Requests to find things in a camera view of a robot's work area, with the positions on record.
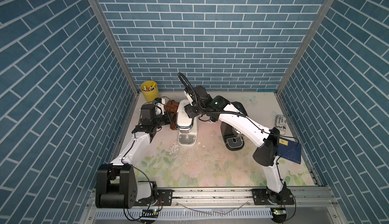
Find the brown cloth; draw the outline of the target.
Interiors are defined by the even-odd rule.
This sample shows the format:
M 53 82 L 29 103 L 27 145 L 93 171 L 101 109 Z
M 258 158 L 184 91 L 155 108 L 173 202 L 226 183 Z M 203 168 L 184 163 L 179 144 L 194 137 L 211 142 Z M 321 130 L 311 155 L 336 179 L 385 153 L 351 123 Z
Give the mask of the brown cloth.
M 177 130 L 176 128 L 176 120 L 177 120 L 177 111 L 178 111 L 179 103 L 174 100 L 167 101 L 166 105 L 164 106 L 165 111 L 170 112 L 172 122 L 170 124 L 171 130 Z

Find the white coffee machine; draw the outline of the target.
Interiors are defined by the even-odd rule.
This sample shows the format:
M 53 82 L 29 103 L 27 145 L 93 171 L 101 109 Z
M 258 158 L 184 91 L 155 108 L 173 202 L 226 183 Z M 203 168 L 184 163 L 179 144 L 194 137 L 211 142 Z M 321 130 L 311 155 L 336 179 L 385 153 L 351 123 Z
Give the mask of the white coffee machine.
M 196 144 L 198 138 L 197 118 L 190 118 L 186 111 L 185 106 L 190 102 L 187 99 L 180 101 L 177 114 L 175 127 L 178 130 L 178 143 L 184 147 L 192 147 Z

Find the black coffee machine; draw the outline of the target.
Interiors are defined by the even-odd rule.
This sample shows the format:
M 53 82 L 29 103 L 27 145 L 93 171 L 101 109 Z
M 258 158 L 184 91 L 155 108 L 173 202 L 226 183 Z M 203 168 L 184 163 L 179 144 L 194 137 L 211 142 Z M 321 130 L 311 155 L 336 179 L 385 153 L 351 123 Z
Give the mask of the black coffee machine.
M 236 101 L 229 102 L 229 104 L 234 105 L 239 113 L 247 116 L 247 112 L 240 102 L 236 102 Z M 224 141 L 225 146 L 228 150 L 239 151 L 239 150 L 243 149 L 244 139 L 242 136 L 239 136 L 239 134 L 241 134 L 240 131 L 237 131 L 231 125 L 229 125 L 223 121 L 221 123 L 220 129 L 221 129 L 221 135 L 222 135 L 223 141 Z

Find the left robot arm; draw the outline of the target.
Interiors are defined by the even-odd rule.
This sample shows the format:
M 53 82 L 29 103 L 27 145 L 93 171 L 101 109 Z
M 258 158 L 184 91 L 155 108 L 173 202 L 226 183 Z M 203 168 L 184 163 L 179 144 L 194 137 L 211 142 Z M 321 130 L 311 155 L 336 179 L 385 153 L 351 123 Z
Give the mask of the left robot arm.
M 128 144 L 96 172 L 95 204 L 98 208 L 130 209 L 136 204 L 152 205 L 157 200 L 157 184 L 150 180 L 138 181 L 134 169 L 157 130 L 172 123 L 172 116 L 165 112 L 162 103 L 145 104 L 140 112 L 139 123 L 132 130 Z

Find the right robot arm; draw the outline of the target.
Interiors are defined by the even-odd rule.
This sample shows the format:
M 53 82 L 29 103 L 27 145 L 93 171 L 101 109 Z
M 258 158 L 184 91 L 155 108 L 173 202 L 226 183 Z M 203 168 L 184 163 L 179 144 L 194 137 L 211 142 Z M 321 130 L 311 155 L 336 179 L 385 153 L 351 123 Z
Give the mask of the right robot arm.
M 190 118 L 207 115 L 210 121 L 221 121 L 228 129 L 236 129 L 257 146 L 253 159 L 263 167 L 268 200 L 272 204 L 284 204 L 290 190 L 278 167 L 280 131 L 253 121 L 240 102 L 230 102 L 222 96 L 212 98 L 202 86 L 186 86 L 184 93 L 189 100 L 184 109 Z

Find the yellow pen cup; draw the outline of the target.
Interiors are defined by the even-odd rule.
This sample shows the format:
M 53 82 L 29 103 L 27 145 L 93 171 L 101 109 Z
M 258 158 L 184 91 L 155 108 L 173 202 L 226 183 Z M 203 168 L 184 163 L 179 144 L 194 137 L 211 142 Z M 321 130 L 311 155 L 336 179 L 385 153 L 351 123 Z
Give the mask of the yellow pen cup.
M 155 81 L 143 82 L 140 89 L 146 102 L 153 101 L 154 99 L 160 97 L 159 89 Z

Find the blue book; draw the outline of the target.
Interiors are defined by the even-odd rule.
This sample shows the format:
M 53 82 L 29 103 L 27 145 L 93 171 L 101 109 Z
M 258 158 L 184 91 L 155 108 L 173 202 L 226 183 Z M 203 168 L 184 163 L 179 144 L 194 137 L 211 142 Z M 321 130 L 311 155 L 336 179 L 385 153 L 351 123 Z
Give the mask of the blue book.
M 296 164 L 301 164 L 302 145 L 286 138 L 279 139 L 279 156 Z

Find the left metal corner post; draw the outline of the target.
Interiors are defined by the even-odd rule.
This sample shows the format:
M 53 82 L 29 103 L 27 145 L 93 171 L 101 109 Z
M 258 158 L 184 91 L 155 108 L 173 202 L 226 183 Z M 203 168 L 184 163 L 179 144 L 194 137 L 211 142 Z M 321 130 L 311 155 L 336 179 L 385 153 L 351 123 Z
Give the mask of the left metal corner post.
M 131 73 L 128 69 L 128 66 L 125 62 L 125 59 L 122 55 L 122 52 L 120 51 L 120 48 L 115 40 L 115 37 L 112 33 L 112 30 L 108 24 L 108 21 L 104 15 L 104 12 L 102 11 L 102 8 L 98 2 L 98 0 L 88 0 L 95 16 L 96 16 L 96 19 L 98 21 L 98 23 L 100 24 L 101 28 L 102 28 L 102 31 L 104 32 L 105 36 L 106 36 L 106 39 L 129 83 L 129 86 L 130 88 L 132 89 L 133 93 L 135 94 L 135 96 L 138 96 L 139 93 L 138 93 L 138 90 L 136 88 L 136 84 L 131 76 Z

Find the metal corner post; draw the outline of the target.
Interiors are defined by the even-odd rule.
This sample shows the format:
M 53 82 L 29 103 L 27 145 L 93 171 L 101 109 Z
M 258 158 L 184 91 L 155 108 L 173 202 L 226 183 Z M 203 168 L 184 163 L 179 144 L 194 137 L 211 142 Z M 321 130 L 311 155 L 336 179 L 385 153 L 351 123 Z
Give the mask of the metal corner post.
M 312 41 L 313 37 L 315 36 L 317 30 L 319 29 L 322 21 L 324 20 L 326 14 L 328 13 L 328 11 L 331 8 L 331 5 L 333 4 L 334 1 L 335 0 L 324 0 L 323 4 L 320 6 L 313 22 L 311 23 L 311 25 L 308 29 L 307 34 L 304 36 L 300 47 L 297 49 L 295 56 L 293 57 L 289 67 L 285 71 L 285 74 L 284 74 L 281 82 L 277 86 L 276 93 L 275 93 L 275 95 L 277 97 L 281 96 L 283 90 L 286 87 L 288 80 L 290 79 L 294 70 L 298 66 L 302 56 L 306 52 L 310 42 Z
M 98 21 L 98 23 L 100 24 L 101 28 L 102 28 L 102 31 L 104 32 L 105 36 L 106 36 L 106 39 L 129 83 L 129 86 L 130 88 L 132 89 L 133 93 L 135 94 L 135 96 L 138 96 L 139 93 L 138 93 L 138 90 L 136 88 L 136 84 L 131 76 L 131 73 L 128 69 L 128 66 L 125 62 L 125 59 L 122 55 L 122 52 L 120 51 L 120 48 L 115 40 L 115 37 L 112 33 L 112 30 L 108 24 L 108 21 L 104 15 L 104 12 L 102 11 L 102 8 L 98 2 L 98 0 L 88 0 L 95 16 L 96 16 L 96 19 Z

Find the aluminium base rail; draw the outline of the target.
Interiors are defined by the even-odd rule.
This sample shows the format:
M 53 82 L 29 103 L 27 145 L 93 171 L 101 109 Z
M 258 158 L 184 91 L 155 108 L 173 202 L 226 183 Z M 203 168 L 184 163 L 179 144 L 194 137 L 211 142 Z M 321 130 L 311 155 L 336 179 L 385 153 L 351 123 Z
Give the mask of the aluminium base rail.
M 162 199 L 147 207 L 97 208 L 92 195 L 82 224 L 345 224 L 338 201 L 329 187 L 291 187 L 282 205 L 272 205 L 265 189 L 160 189 Z

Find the right metal corner post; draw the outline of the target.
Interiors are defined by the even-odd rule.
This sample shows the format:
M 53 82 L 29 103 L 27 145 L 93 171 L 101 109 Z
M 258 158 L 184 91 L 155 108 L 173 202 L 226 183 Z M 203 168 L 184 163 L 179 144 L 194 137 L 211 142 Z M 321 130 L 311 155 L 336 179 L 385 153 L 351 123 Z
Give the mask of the right metal corner post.
M 315 36 L 317 30 L 319 29 L 322 21 L 324 20 L 326 14 L 328 13 L 328 11 L 331 8 L 331 5 L 333 4 L 334 1 L 335 0 L 324 0 L 323 4 L 320 6 L 313 22 L 311 23 L 311 25 L 308 29 L 307 34 L 304 36 L 300 47 L 297 49 L 295 56 L 293 57 L 289 67 L 285 71 L 285 74 L 284 74 L 281 82 L 277 86 L 276 93 L 275 93 L 275 95 L 277 97 L 281 96 L 283 90 L 286 87 L 288 80 L 290 79 L 294 70 L 298 66 L 302 56 L 306 52 L 310 42 L 312 41 L 313 37 Z

